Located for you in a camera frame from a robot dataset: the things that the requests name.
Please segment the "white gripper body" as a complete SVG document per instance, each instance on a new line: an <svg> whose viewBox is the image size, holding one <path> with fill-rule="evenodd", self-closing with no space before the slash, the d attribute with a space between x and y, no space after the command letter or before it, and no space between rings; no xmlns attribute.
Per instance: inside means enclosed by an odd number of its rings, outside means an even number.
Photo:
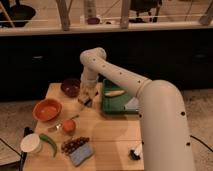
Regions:
<svg viewBox="0 0 213 171"><path fill-rule="evenodd" d="M80 93L79 98L81 100L85 99L93 99L98 93L96 84L89 85L87 83L82 82L80 84Z"/></svg>

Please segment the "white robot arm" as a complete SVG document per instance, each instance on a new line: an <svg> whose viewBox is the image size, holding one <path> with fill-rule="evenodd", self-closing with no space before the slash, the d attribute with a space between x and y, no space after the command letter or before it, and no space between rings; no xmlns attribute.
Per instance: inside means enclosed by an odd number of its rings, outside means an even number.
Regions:
<svg viewBox="0 0 213 171"><path fill-rule="evenodd" d="M183 97L165 80L151 80L106 61L97 47L80 54L81 94L94 97L98 76L138 99L145 171L196 171Z"/></svg>

